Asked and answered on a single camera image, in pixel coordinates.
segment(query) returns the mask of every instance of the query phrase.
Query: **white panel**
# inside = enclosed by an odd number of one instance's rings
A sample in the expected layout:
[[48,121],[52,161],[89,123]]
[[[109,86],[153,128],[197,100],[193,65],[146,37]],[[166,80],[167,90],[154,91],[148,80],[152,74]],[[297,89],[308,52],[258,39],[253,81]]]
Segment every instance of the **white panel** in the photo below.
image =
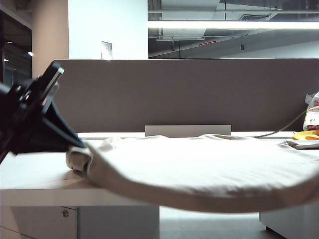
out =
[[76,220],[77,210],[70,208],[1,207],[2,227],[37,239],[76,239]]
[[207,133],[231,135],[231,125],[145,125],[145,136],[197,137]]
[[6,228],[0,228],[0,238],[1,239],[32,239],[20,233],[8,230]]

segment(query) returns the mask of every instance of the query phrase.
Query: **cable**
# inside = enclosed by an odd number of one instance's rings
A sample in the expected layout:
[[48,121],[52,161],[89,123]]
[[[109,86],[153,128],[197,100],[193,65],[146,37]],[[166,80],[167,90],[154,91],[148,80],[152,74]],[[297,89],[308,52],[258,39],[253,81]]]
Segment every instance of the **cable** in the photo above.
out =
[[304,110],[300,115],[298,115],[293,121],[291,121],[288,125],[286,125],[285,127],[281,128],[278,131],[272,132],[272,133],[268,133],[268,134],[264,134],[264,135],[259,135],[259,136],[253,136],[253,138],[262,138],[262,137],[266,137],[275,133],[278,133],[280,131],[283,131],[284,129],[288,128],[289,126],[291,126],[297,119],[299,119],[301,116],[304,115],[304,113],[306,113],[307,110]]

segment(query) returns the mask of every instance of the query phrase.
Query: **desk surface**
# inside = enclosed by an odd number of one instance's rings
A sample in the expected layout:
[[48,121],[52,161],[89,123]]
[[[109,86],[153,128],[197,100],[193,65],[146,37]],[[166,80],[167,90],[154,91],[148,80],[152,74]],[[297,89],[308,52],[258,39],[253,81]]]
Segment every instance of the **desk surface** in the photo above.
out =
[[[233,136],[254,136],[267,132],[233,132]],[[280,132],[267,139],[281,142],[292,132]],[[87,140],[107,137],[143,137],[135,133],[79,133]],[[316,150],[307,150],[313,154]],[[0,203],[3,206],[99,206],[145,205],[98,188],[65,164],[65,153],[8,154],[0,165]]]

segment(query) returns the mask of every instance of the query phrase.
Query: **floor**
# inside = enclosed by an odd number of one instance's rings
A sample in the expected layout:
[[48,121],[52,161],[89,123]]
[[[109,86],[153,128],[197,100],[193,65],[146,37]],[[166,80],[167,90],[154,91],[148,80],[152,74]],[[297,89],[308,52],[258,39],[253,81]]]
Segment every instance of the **floor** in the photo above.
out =
[[160,239],[284,239],[265,230],[259,213],[212,214],[160,207]]

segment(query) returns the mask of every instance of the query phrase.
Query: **white pillar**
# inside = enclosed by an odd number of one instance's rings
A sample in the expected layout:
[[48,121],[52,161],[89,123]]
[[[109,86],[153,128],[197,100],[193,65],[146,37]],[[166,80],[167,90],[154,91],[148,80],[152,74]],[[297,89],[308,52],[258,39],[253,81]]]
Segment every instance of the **white pillar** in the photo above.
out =
[[147,0],[69,0],[70,59],[101,59],[101,41],[113,59],[148,59]]
[[68,0],[32,1],[32,52],[33,77],[51,61],[69,59]]

